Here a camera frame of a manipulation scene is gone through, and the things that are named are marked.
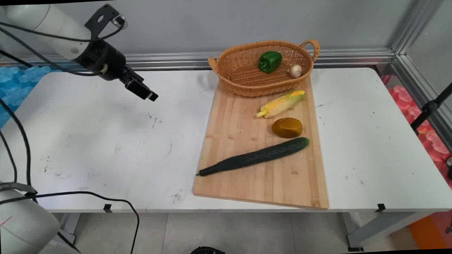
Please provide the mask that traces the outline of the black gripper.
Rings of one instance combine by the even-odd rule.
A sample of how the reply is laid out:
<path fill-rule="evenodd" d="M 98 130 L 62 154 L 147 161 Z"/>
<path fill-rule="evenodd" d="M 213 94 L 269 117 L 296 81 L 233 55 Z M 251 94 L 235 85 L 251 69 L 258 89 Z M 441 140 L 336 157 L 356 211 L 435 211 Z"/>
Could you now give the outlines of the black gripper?
<path fill-rule="evenodd" d="M 159 96 L 144 83 L 144 79 L 126 64 L 126 57 L 105 40 L 91 41 L 77 58 L 88 71 L 104 80 L 120 80 L 126 89 L 143 100 L 155 101 Z"/>

